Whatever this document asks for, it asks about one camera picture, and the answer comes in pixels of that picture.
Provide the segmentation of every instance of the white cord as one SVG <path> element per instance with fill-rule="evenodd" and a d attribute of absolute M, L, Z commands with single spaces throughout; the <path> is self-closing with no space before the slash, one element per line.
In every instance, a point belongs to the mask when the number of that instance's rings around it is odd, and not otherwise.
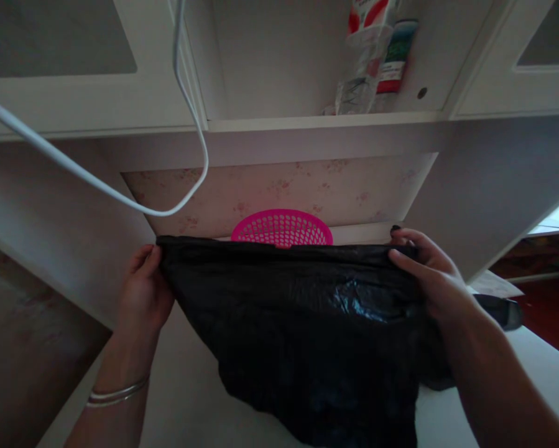
<path fill-rule="evenodd" d="M 82 168 L 82 166 L 78 165 L 75 161 L 70 159 L 64 153 L 62 153 L 59 149 L 37 134 L 35 131 L 30 129 L 26 124 L 16 118 L 12 113 L 8 110 L 4 109 L 0 106 L 0 122 L 5 124 L 8 128 L 13 130 L 23 139 L 25 139 L 28 143 L 33 145 L 36 149 L 38 149 L 42 154 L 53 159 L 55 163 L 66 170 L 72 172 L 73 174 L 77 175 L 79 178 L 83 179 L 84 181 L 88 182 L 92 186 L 97 189 L 100 189 L 105 194 L 112 196 L 113 198 L 117 199 L 118 201 L 125 203 L 126 205 L 135 208 L 136 210 L 145 213 L 147 215 L 158 216 L 158 217 L 166 217 L 171 216 L 174 213 L 178 212 L 186 203 L 190 200 L 192 195 L 198 190 L 200 185 L 203 183 L 206 173 L 209 170 L 209 155 L 206 150 L 206 143 L 205 137 L 203 136 L 203 130 L 200 127 L 200 122 L 198 121 L 198 117 L 196 116 L 196 111 L 194 106 L 192 105 L 192 101 L 190 101 L 190 97 L 186 92 L 186 88 L 184 87 L 184 83 L 182 82 L 182 78 L 180 77 L 180 59 L 183 57 L 182 49 L 181 49 L 181 41 L 180 37 L 182 35 L 182 25 L 184 21 L 184 5 L 185 0 L 180 0 L 178 4 L 178 12 L 177 12 L 177 20 L 175 23 L 175 30 L 174 30 L 174 39 L 173 39 L 173 70 L 175 72 L 175 79 L 178 81 L 178 85 L 180 86 L 180 90 L 182 91 L 182 95 L 184 96 L 184 100 L 188 105 L 188 109 L 190 110 L 190 114 L 192 115 L 192 119 L 194 120 L 194 124 L 196 125 L 196 132 L 198 133 L 198 138 L 200 140 L 200 144 L 203 149 L 203 172 L 198 178 L 197 182 L 194 186 L 190 189 L 190 191 L 184 196 L 184 198 L 180 201 L 178 205 L 174 208 L 161 212 L 159 210 L 153 210 L 151 208 L 147 208 L 139 203 L 133 201 L 132 199 L 127 198 L 122 193 L 114 190 L 105 182 L 100 180 L 99 178 L 93 176 L 87 170 Z"/>

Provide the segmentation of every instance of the pink mesh basket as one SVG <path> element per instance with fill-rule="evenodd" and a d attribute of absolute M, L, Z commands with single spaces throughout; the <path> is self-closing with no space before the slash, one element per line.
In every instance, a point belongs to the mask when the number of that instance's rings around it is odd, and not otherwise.
<path fill-rule="evenodd" d="M 293 245 L 331 246 L 333 235 L 327 224 L 316 216 L 277 208 L 244 218 L 232 232 L 231 240 L 267 243 L 281 248 Z"/>

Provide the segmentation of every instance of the silver bracelet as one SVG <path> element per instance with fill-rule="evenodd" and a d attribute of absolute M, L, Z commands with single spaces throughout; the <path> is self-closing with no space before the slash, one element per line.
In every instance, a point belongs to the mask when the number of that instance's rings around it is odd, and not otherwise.
<path fill-rule="evenodd" d="M 88 402 L 86 403 L 86 407 L 104 408 L 105 406 L 111 406 L 112 404 L 121 403 L 122 401 L 127 400 L 132 395 L 141 390 L 149 382 L 149 377 L 150 376 L 147 375 L 137 383 L 115 392 L 99 394 L 91 391 Z"/>
<path fill-rule="evenodd" d="M 113 404 L 118 404 L 121 403 L 122 401 L 127 400 L 128 398 L 130 398 L 132 395 L 136 394 L 138 391 L 134 391 L 132 392 L 130 395 L 126 395 L 123 398 L 117 399 L 117 400 L 112 400 L 112 401 L 89 401 L 86 402 L 86 407 L 87 408 L 106 408 L 107 406 L 112 406 Z"/>

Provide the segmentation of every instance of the person's left hand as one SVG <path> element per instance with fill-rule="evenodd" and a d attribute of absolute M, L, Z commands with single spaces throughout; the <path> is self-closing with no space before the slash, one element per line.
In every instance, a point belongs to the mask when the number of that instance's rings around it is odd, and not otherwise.
<path fill-rule="evenodd" d="M 161 248 L 141 247 L 132 257 L 119 298 L 118 328 L 158 333 L 174 297 L 159 271 Z"/>

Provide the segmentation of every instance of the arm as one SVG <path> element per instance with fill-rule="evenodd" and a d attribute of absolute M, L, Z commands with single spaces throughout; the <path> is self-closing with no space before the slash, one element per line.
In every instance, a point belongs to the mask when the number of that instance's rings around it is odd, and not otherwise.
<path fill-rule="evenodd" d="M 159 332 L 173 306 L 158 266 L 161 250 L 143 246 L 133 257 L 119 301 L 118 326 L 103 349 L 93 390 L 110 393 L 149 375 Z M 66 441 L 75 447 L 137 447 L 147 401 L 148 383 L 127 400 L 105 408 L 85 408 Z"/>
<path fill-rule="evenodd" d="M 460 399 L 481 447 L 559 448 L 559 419 L 526 375 L 505 334 L 466 290 L 452 260 L 424 234 L 401 229 L 393 243 L 418 247 L 419 263 L 390 259 L 414 275 L 437 321 Z"/>

